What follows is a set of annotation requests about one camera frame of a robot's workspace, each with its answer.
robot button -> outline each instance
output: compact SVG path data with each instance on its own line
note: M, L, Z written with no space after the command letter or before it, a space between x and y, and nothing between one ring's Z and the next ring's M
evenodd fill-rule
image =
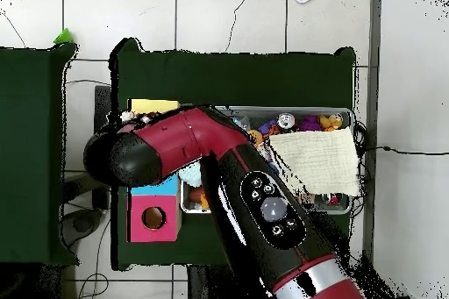
M281 225L275 225L273 227L272 231L273 231L273 234L278 237L280 237L284 234L284 230Z
M259 200L260 199L260 192L259 191L253 191L253 193L251 194L251 198L255 201L255 200Z
M296 221L294 219L287 219L287 228L291 231L295 230L297 227Z
M255 188L259 188L261 185L262 185L262 180L261 180L261 178L254 178L252 181L251 181L251 183L252 183L252 185L255 187Z
M269 194L269 195L274 193L274 187L272 184L267 184L267 185L263 186L263 190L266 194Z

dark green cloth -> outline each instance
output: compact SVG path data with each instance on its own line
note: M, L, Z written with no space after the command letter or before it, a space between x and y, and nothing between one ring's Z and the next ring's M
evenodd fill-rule
M60 241L62 85L75 44L0 48L0 261L76 263Z
M112 95L120 110L126 109L128 99L133 98L228 106L351 109L354 60L352 48L335 54L143 53L137 40L124 39L110 57L112 74L118 75L117 79L112 77ZM112 228L118 228L112 252L117 251L120 267L132 263L225 263L209 215L183 214L182 228L174 243L127 243L124 189L119 190L117 212L117 224L111 223ZM334 218L347 234L349 216Z

blue box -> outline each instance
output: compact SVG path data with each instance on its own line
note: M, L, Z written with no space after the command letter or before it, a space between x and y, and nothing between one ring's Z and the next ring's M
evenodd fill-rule
M132 195L177 195L178 175L174 174L157 186L136 187L131 189Z

white cloth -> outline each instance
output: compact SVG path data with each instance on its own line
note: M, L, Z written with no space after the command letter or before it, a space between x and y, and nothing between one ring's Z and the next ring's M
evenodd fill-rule
M304 186L315 195L359 194L359 159L349 128L273 135L269 143L279 176L293 194L304 192Z

pink box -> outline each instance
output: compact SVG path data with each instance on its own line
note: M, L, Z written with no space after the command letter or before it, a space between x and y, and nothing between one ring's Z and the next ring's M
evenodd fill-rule
M160 229L147 228L142 220L145 209L161 208L165 214L165 223ZM176 241L181 228L181 210L178 196L131 195L131 208L127 220L129 242L162 242Z

